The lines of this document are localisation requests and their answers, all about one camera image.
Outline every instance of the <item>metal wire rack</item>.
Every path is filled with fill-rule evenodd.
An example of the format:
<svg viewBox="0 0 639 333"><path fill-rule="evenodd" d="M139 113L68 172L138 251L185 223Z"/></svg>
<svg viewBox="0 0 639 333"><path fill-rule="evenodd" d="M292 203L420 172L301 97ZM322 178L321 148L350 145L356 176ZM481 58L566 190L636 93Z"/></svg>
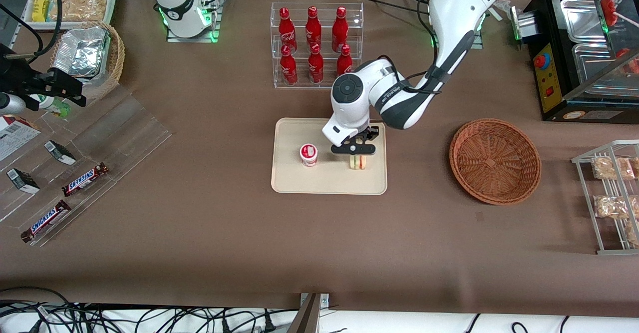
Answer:
<svg viewBox="0 0 639 333"><path fill-rule="evenodd" d="M593 160L599 157L610 158L616 172L616 180L586 180L584 177L584 167L591 167ZM626 234L626 229L630 226L630 229L634 231L636 237L639 237L639 228L637 227L637 220L635 219L635 217L639 218L639 212L634 211L631 202L631 196L639 192L637 180L623 180L619 165L617 164L617 158L628 157L639 157L639 140L615 140L571 160L571 162L577 166L577 172L582 183L582 188L584 189L588 210L593 220L597 242L600 247L597 254L639 254L639 247L628 242L628 236ZM603 186L602 190L596 181L600 181ZM598 191L598 194L601 194L603 191L606 196L622 197L630 213L630 219L597 217L595 214L594 191ZM614 221L619 243L621 244L620 249L618 247L609 247L609 249L606 249L604 241L601 238L601 224L603 222L600 220Z"/></svg>

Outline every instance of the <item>foil container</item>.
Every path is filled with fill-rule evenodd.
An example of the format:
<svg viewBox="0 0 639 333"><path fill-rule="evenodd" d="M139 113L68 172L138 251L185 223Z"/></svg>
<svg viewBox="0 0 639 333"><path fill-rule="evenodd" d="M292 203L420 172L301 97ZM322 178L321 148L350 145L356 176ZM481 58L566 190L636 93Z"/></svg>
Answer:
<svg viewBox="0 0 639 333"><path fill-rule="evenodd" d="M79 28L62 35L53 66L88 82L106 69L110 35L101 27Z"/></svg>

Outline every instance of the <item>brown woven basket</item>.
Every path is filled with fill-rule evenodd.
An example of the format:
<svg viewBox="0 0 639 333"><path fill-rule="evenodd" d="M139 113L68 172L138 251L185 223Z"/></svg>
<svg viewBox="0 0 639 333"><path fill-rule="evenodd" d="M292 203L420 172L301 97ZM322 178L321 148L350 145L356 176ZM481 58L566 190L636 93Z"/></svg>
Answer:
<svg viewBox="0 0 639 333"><path fill-rule="evenodd" d="M119 37L118 32L112 26L103 23L102 21L90 21L79 23L74 28L91 28L101 27L109 31L111 35L111 43L109 45L109 57L107 58L107 72L109 73L107 79L99 86L85 85L82 89L82 94L88 99L99 99L111 92L118 85L119 78L122 75L122 69L124 67L124 43ZM51 56L51 65L55 60L55 54L60 47L61 40L58 39L53 48L53 56Z"/></svg>
<svg viewBox="0 0 639 333"><path fill-rule="evenodd" d="M450 142L450 167L473 197L490 204L515 204L532 194L541 179L541 160L530 139L500 119L477 119Z"/></svg>

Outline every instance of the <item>table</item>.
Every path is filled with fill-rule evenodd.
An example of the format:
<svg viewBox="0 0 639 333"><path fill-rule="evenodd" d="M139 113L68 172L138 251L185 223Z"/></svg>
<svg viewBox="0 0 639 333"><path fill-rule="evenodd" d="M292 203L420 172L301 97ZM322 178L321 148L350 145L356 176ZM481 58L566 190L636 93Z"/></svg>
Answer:
<svg viewBox="0 0 639 333"><path fill-rule="evenodd" d="M637 315L639 257L594 254L569 162L637 127L541 121L529 54L507 20L486 19L484 49L419 123L387 132L385 194L274 192L276 122L331 107L326 90L273 88L272 1L360 0L229 0L217 44L166 43L153 0L118 0L121 83L173 136L41 249L0 225L0 286L73 302L287 308L300 292L329 292L343 310ZM390 55L404 74L431 64L412 12L364 5L365 60ZM15 48L34 42L22 30ZM482 204L454 180L449 142L481 117L515 124L539 149L541 185L527 201Z"/></svg>

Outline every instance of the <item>coca-cola bottle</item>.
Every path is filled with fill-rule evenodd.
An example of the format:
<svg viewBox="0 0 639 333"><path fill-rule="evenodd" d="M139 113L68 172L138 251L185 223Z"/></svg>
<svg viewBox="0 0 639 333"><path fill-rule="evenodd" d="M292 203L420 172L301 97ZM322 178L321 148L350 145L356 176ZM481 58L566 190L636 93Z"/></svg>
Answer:
<svg viewBox="0 0 639 333"><path fill-rule="evenodd" d="M309 7L309 19L306 21L306 42L309 47L319 44L321 49L321 23L318 19L318 9L315 6Z"/></svg>
<svg viewBox="0 0 639 333"><path fill-rule="evenodd" d="M297 82L297 67L295 65L295 58L291 56L291 48L289 46L282 46L280 66L287 85L290 86Z"/></svg>
<svg viewBox="0 0 639 333"><path fill-rule="evenodd" d="M291 49L291 53L297 51L297 41L295 40L295 25L291 21L288 8L282 7L280 9L280 25L279 25L280 37L282 44L288 46Z"/></svg>
<svg viewBox="0 0 639 333"><path fill-rule="evenodd" d="M348 23L346 22L346 8L339 6L337 8L337 17L333 23L333 51L339 53L342 45L346 43L348 37Z"/></svg>
<svg viewBox="0 0 639 333"><path fill-rule="evenodd" d="M337 75L352 71L353 58L351 58L351 46L342 45L342 54L337 58Z"/></svg>
<svg viewBox="0 0 639 333"><path fill-rule="evenodd" d="M320 83L324 79L324 57L321 56L319 44L311 46L309 79L312 83Z"/></svg>

